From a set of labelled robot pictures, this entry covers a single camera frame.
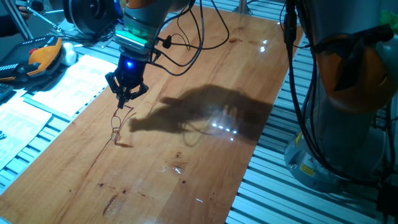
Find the wire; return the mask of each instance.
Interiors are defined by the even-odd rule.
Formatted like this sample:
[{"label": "wire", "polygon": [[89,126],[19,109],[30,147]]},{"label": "wire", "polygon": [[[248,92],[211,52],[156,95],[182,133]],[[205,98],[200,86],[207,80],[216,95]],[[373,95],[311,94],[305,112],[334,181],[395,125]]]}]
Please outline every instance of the wire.
[{"label": "wire", "polygon": [[261,2],[261,1],[259,1],[259,0],[248,1],[248,3],[246,3],[246,5],[248,5],[248,4],[250,4],[250,3],[253,3],[253,2]]},{"label": "wire", "polygon": [[388,135],[388,141],[390,145],[390,164],[389,167],[387,167],[387,172],[384,174],[384,177],[382,177],[383,180],[387,179],[393,172],[394,172],[394,166],[396,163],[396,149],[394,146],[394,138],[392,137],[392,120],[391,120],[391,101],[387,105],[387,110],[386,110],[386,119],[387,119],[387,135]]},{"label": "wire", "polygon": [[169,74],[171,74],[171,75],[173,75],[173,76],[181,76],[181,75],[187,73],[188,70],[192,67],[192,65],[195,63],[195,61],[196,61],[197,58],[199,57],[200,52],[201,52],[201,49],[203,48],[203,43],[205,42],[205,21],[203,20],[203,6],[202,6],[201,0],[199,0],[199,3],[200,3],[200,19],[201,19],[201,29],[202,29],[201,34],[202,34],[202,37],[201,37],[201,42],[200,42],[200,44],[199,44],[199,47],[197,48],[197,52],[196,52],[196,54],[193,56],[192,62],[191,62],[191,64],[188,66],[188,68],[185,69],[185,70],[184,70],[183,72],[181,72],[181,73],[173,73],[173,72],[171,72],[170,70],[168,70],[167,68],[165,68],[163,65],[159,65],[159,64],[154,63],[154,62],[150,63],[151,65],[154,65],[154,66],[159,67],[159,68],[163,68],[166,72],[168,72]]},{"label": "wire", "polygon": [[188,38],[187,38],[187,41],[188,41],[188,43],[187,43],[187,41],[184,39],[184,37],[183,37],[181,34],[175,33],[175,34],[172,35],[172,38],[173,38],[175,35],[181,37],[181,39],[184,41],[184,44],[187,45],[187,50],[191,50],[191,47],[190,47],[190,43],[189,43]]},{"label": "wire", "polygon": [[[192,16],[192,18],[193,18],[193,21],[195,21],[195,25],[196,25],[197,31],[198,31],[199,43],[201,43],[201,37],[200,37],[200,30],[199,30],[198,21],[197,21],[195,15],[193,15],[192,10],[190,10],[190,13],[191,13],[191,16]],[[171,59],[168,55],[166,55],[165,53],[163,53],[161,50],[156,49],[156,51],[157,51],[158,53],[160,53],[161,55],[164,55],[167,59],[169,59],[172,63],[174,63],[175,65],[177,65],[177,66],[179,66],[179,67],[185,67],[185,66],[189,65],[189,64],[193,61],[193,59],[195,58],[195,55],[194,55],[194,56],[191,58],[191,60],[189,60],[189,62],[187,62],[187,63],[181,65],[181,64],[177,63],[176,61],[174,61],[173,59]]]},{"label": "wire", "polygon": [[197,52],[196,52],[196,54],[191,58],[191,60],[190,60],[189,62],[187,62],[186,64],[181,65],[181,64],[177,63],[176,61],[174,61],[172,58],[170,58],[167,54],[165,54],[165,53],[162,52],[161,50],[156,49],[156,51],[157,51],[158,53],[160,53],[160,54],[162,54],[163,56],[165,56],[167,59],[169,59],[169,60],[170,60],[172,63],[174,63],[175,65],[177,65],[177,66],[179,66],[179,67],[186,67],[186,66],[189,65],[189,67],[188,67],[184,72],[179,73],[179,74],[175,74],[175,73],[172,73],[171,71],[167,70],[167,69],[166,69],[164,66],[162,66],[162,65],[159,65],[159,64],[156,64],[156,63],[152,63],[154,66],[159,67],[159,68],[163,68],[166,72],[168,72],[169,74],[171,74],[171,75],[173,75],[173,76],[180,76],[180,75],[183,75],[184,73],[186,73],[186,72],[190,69],[190,67],[193,65],[193,63],[195,63],[196,59],[198,58],[198,56],[199,56],[199,54],[200,54],[200,52],[201,52],[202,50],[205,50],[205,49],[206,49],[206,50],[215,49],[215,48],[217,48],[217,47],[223,45],[226,41],[228,41],[228,39],[229,39],[229,30],[228,30],[228,27],[226,26],[225,21],[224,21],[222,15],[220,14],[220,12],[219,12],[219,10],[218,10],[216,4],[214,3],[214,0],[211,0],[211,2],[213,3],[213,5],[214,5],[214,7],[215,7],[215,9],[216,9],[216,12],[218,13],[218,16],[220,17],[222,23],[224,24],[224,26],[225,26],[225,28],[226,28],[226,30],[227,30],[227,33],[228,33],[227,39],[225,39],[222,43],[220,43],[220,44],[218,44],[218,45],[216,45],[216,46],[214,46],[214,47],[209,47],[209,48],[207,48],[207,49],[206,49],[206,48],[203,48],[204,39],[205,39],[205,36],[204,36],[205,28],[204,28],[204,20],[203,20],[203,6],[201,5],[201,6],[200,6],[200,7],[201,7],[200,10],[201,10],[202,38],[200,37],[200,31],[199,31],[199,27],[198,27],[197,20],[196,20],[195,16],[193,15],[192,10],[190,10],[190,13],[191,13],[191,15],[192,15],[192,17],[193,17],[193,20],[195,21],[195,25],[196,25],[196,27],[197,27],[200,45],[199,45],[199,47],[195,47],[195,46],[192,46],[192,45],[191,45],[191,47],[197,49]]},{"label": "wire", "polygon": [[[280,28],[282,29],[282,33],[285,33],[284,27],[282,25],[282,13],[283,13],[285,7],[286,7],[286,2],[284,4],[284,6],[282,7],[282,10],[280,10],[280,14],[279,14],[279,25],[280,25]],[[309,48],[310,46],[311,45],[308,44],[308,45],[306,45],[304,47],[299,47],[299,46],[296,46],[296,45],[293,44],[293,47],[296,47],[298,49]]]},{"label": "wire", "polygon": [[183,41],[184,41],[185,44],[187,44],[187,42],[188,42],[188,44],[187,44],[187,50],[191,50],[190,42],[189,42],[188,36],[187,36],[186,33],[184,32],[184,30],[182,30],[182,28],[180,27],[180,16],[177,18],[177,26],[178,26],[178,28],[180,29],[180,31],[182,32],[182,34],[185,36],[185,38],[187,38],[187,41],[185,41],[185,39],[182,37],[181,34],[173,34],[173,35],[172,35],[172,38],[173,38],[174,35],[179,35],[179,36],[183,39]]},{"label": "wire", "polygon": [[70,35],[66,34],[66,33],[65,33],[65,30],[63,30],[63,29],[61,29],[60,32],[61,32],[61,34],[62,34],[61,38],[68,38],[68,39],[71,39],[71,40],[74,40],[74,41],[77,41],[77,42],[81,42],[81,41],[93,41],[93,40],[98,40],[98,41],[105,42],[105,41],[107,41],[107,40],[109,40],[109,39],[112,39],[112,38],[114,37],[115,28],[113,28],[113,29],[111,30],[110,33],[108,33],[108,34],[106,34],[106,35],[100,37],[99,39],[92,39],[92,38],[76,38],[76,37],[74,37],[74,36],[70,36]]},{"label": "wire", "polygon": [[[165,26],[166,24],[168,24],[168,23],[169,23],[170,21],[172,21],[173,19],[176,19],[176,18],[178,18],[178,17],[180,17],[180,16],[185,15],[188,11],[190,11],[190,10],[192,9],[192,7],[193,7],[194,4],[195,4],[195,0],[191,0],[191,1],[189,2],[188,9],[187,9],[186,11],[181,12],[180,14],[178,14],[178,15],[176,15],[176,16],[172,16],[172,17],[166,19],[166,20],[163,22],[163,24],[159,27],[159,29],[156,31],[155,37],[158,37],[158,36],[159,36],[159,33],[160,33],[160,31],[162,30],[163,26]],[[152,44],[152,48],[151,48],[151,50],[150,50],[150,57],[149,57],[149,63],[150,63],[150,64],[153,64],[153,65],[154,65],[154,62],[153,62],[153,60],[152,60],[152,55],[153,55],[154,52],[155,52],[155,45],[156,45],[156,41],[154,41],[154,43]]]},{"label": "wire", "polygon": [[[220,14],[220,12],[219,12],[219,10],[218,10],[216,4],[214,3],[214,0],[211,0],[211,3],[213,4],[214,9],[216,9],[216,12],[217,12],[217,14],[218,14],[218,17],[221,19],[221,21],[222,21],[222,23],[223,23],[223,25],[224,25],[224,27],[225,27],[225,30],[226,30],[226,32],[227,32],[227,37],[226,37],[226,39],[225,39],[224,41],[222,41],[222,43],[220,43],[220,44],[218,44],[218,45],[216,45],[216,46],[213,46],[213,47],[203,47],[201,50],[212,50],[212,49],[216,49],[217,47],[219,47],[219,46],[225,44],[225,43],[229,40],[229,36],[230,36],[228,26],[226,25],[226,23],[225,23],[225,21],[224,21],[224,19],[223,19],[223,16]],[[172,43],[172,45],[186,46],[186,44],[178,44],[178,43]],[[199,47],[196,47],[196,46],[193,46],[193,45],[189,45],[189,46],[192,47],[192,48],[194,48],[194,49],[199,48]]]},{"label": "wire", "polygon": [[391,122],[398,120],[398,117],[395,117],[394,119],[391,119]]}]

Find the scratch on wood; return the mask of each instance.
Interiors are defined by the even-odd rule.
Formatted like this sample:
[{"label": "scratch on wood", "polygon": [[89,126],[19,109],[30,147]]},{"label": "scratch on wood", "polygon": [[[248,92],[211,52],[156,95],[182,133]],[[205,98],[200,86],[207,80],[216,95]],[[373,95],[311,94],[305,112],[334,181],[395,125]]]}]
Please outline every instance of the scratch on wood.
[{"label": "scratch on wood", "polygon": [[150,115],[150,113],[152,112],[152,110],[154,109],[154,107],[156,106],[156,102],[152,105],[152,107],[150,108],[147,117]]},{"label": "scratch on wood", "polygon": [[117,197],[118,195],[115,195],[111,198],[111,200],[109,200],[108,204],[106,205],[104,212],[102,213],[102,215],[105,215],[106,211],[108,210],[109,206],[112,204],[113,200]]}]

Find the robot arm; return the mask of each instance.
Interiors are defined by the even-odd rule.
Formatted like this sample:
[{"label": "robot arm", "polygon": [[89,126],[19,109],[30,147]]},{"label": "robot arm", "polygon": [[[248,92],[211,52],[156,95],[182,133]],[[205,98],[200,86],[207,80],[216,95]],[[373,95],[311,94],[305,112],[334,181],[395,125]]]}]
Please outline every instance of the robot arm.
[{"label": "robot arm", "polygon": [[[124,25],[127,30],[116,31],[115,42],[120,45],[118,68],[106,75],[106,79],[116,98],[118,108],[123,108],[129,100],[133,100],[148,90],[144,84],[145,66],[152,60],[154,46],[157,44],[157,34],[164,26],[169,12],[178,11],[192,0],[130,0],[124,7]],[[135,87],[139,91],[131,93]]]}]

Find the wooden tabletop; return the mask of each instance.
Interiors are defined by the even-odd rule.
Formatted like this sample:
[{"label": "wooden tabletop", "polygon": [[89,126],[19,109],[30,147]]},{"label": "wooden tabletop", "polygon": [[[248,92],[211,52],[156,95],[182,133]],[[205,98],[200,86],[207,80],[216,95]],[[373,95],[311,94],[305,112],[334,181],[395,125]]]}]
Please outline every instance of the wooden tabletop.
[{"label": "wooden tabletop", "polygon": [[[214,9],[203,10],[209,47],[226,31]],[[117,99],[107,88],[1,195],[0,216],[13,224],[224,223],[288,61],[275,21],[222,15],[229,41],[202,51],[188,73],[147,66],[149,91],[127,104],[135,108],[119,144],[109,142]],[[180,25],[197,45],[189,14]],[[173,21],[161,36],[177,32]],[[195,49],[164,51],[186,62]]]}]

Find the black cable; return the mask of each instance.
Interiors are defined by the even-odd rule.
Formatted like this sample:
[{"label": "black cable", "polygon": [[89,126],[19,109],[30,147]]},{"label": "black cable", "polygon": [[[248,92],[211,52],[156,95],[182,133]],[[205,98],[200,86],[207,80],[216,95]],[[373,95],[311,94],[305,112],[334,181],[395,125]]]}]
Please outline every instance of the black cable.
[{"label": "black cable", "polygon": [[388,141],[390,145],[390,164],[387,167],[387,172],[384,174],[382,177],[382,180],[386,180],[393,172],[394,172],[394,166],[396,163],[396,149],[394,146],[394,138],[392,136],[392,120],[391,120],[391,101],[387,105],[387,110],[386,110],[386,119],[387,119],[387,135],[388,135]]},{"label": "black cable", "polygon": [[[189,10],[192,9],[192,7],[193,7],[194,4],[195,4],[195,0],[191,0],[191,1],[189,2],[188,9],[187,9],[186,11],[181,12],[180,14],[178,14],[178,15],[176,15],[176,16],[172,16],[172,17],[166,19],[166,20],[163,22],[163,24],[159,27],[159,29],[156,31],[155,37],[158,37],[158,36],[159,36],[159,33],[160,33],[160,31],[162,30],[163,26],[165,26],[166,24],[168,24],[168,23],[169,23],[170,21],[172,21],[173,19],[176,19],[176,18],[178,18],[178,17],[180,17],[180,16],[185,15]],[[152,63],[152,62],[153,62],[153,61],[152,61],[152,55],[155,53],[155,46],[156,46],[156,41],[154,41],[154,43],[152,43],[152,48],[151,48],[151,50],[150,50],[149,63]]]},{"label": "black cable", "polygon": [[[198,38],[199,38],[199,43],[200,43],[200,42],[201,42],[201,37],[200,37],[200,30],[199,30],[198,21],[197,21],[195,15],[193,15],[192,10],[190,10],[190,12],[191,12],[191,16],[192,16],[192,18],[193,18],[193,21],[195,21],[195,25],[196,25],[196,27],[197,27]],[[176,61],[174,61],[173,59],[171,59],[168,55],[166,55],[165,53],[163,53],[161,50],[156,49],[156,51],[157,51],[158,53],[160,53],[161,55],[164,55],[167,59],[169,59],[172,63],[174,63],[175,65],[177,65],[177,66],[179,66],[179,67],[185,67],[185,66],[189,65],[189,64],[193,61],[193,59],[195,58],[195,55],[194,55],[194,56],[191,58],[191,60],[189,60],[189,62],[187,62],[187,63],[181,65],[181,64],[177,63]]]},{"label": "black cable", "polygon": [[[225,43],[229,40],[229,35],[230,35],[230,33],[229,33],[228,26],[226,25],[226,23],[225,23],[225,21],[224,21],[224,19],[223,19],[223,16],[220,14],[220,12],[219,12],[219,10],[218,10],[216,4],[214,3],[214,0],[211,0],[211,3],[213,4],[214,9],[216,9],[216,12],[217,12],[217,14],[218,14],[218,17],[221,19],[221,21],[222,21],[222,23],[223,23],[223,25],[224,25],[224,27],[225,27],[225,29],[226,29],[227,37],[226,37],[226,39],[225,39],[224,41],[222,41],[222,43],[220,43],[220,44],[218,44],[218,45],[216,45],[216,46],[213,46],[213,47],[203,47],[201,50],[212,50],[212,49],[216,49],[217,47],[219,47],[219,46],[225,44]],[[172,45],[186,46],[185,44],[178,44],[178,43],[172,43]],[[189,45],[189,46],[192,47],[192,48],[194,48],[194,49],[197,49],[197,48],[198,48],[198,47],[193,46],[193,45]]]},{"label": "black cable", "polygon": [[188,38],[187,38],[187,41],[188,41],[188,43],[187,43],[187,41],[185,41],[185,38],[184,38],[184,37],[183,37],[181,34],[175,33],[175,34],[173,34],[173,35],[172,35],[172,38],[173,38],[175,35],[177,35],[177,36],[181,37],[181,39],[184,41],[184,44],[186,44],[186,45],[187,45],[187,50],[191,50],[191,47],[189,46],[189,45],[190,45],[190,43],[189,43],[189,40],[188,40]]},{"label": "black cable", "polygon": [[184,30],[182,30],[182,28],[180,27],[180,17],[177,18],[177,26],[178,26],[178,28],[180,29],[180,31],[182,32],[182,34],[185,36],[185,38],[187,38],[187,41],[185,41],[185,39],[182,37],[181,34],[173,34],[172,37],[173,37],[174,35],[179,35],[179,36],[184,40],[184,43],[185,43],[185,44],[187,44],[187,42],[188,42],[188,44],[187,44],[187,46],[186,46],[186,47],[187,47],[187,50],[191,50],[190,42],[189,42],[188,36],[187,36],[186,33],[184,32]]},{"label": "black cable", "polygon": [[248,3],[246,3],[246,5],[248,5],[248,4],[250,4],[250,3],[253,3],[253,2],[261,2],[261,1],[259,1],[259,0],[248,1]]},{"label": "black cable", "polygon": [[[280,14],[279,14],[279,25],[280,25],[280,28],[282,29],[282,33],[285,32],[284,27],[283,27],[283,25],[282,25],[282,13],[283,13],[285,7],[286,7],[286,2],[285,2],[285,4],[284,4],[284,6],[282,7],[282,10],[280,11]],[[311,45],[308,44],[308,45],[306,45],[306,46],[304,46],[304,47],[299,47],[299,46],[296,46],[296,45],[293,44],[293,47],[296,47],[296,48],[298,48],[298,49],[309,48],[310,46],[311,46]]]},{"label": "black cable", "polygon": [[398,120],[398,117],[395,117],[394,119],[391,119],[391,122]]},{"label": "black cable", "polygon": [[202,29],[201,34],[202,34],[202,38],[201,38],[201,42],[199,44],[199,47],[197,48],[197,52],[196,52],[195,56],[192,59],[192,63],[188,66],[188,68],[185,69],[183,72],[176,74],[176,73],[172,73],[171,71],[169,71],[163,65],[159,65],[159,64],[154,63],[154,62],[151,62],[150,63],[151,65],[154,65],[154,66],[159,67],[159,68],[163,68],[166,72],[168,72],[169,74],[171,74],[173,76],[181,76],[181,75],[187,73],[191,69],[192,65],[196,62],[197,58],[199,57],[200,52],[201,52],[201,50],[203,48],[203,43],[205,42],[205,21],[203,19],[203,6],[202,6],[201,0],[199,0],[199,5],[200,5],[200,19],[201,19],[201,29]]}]

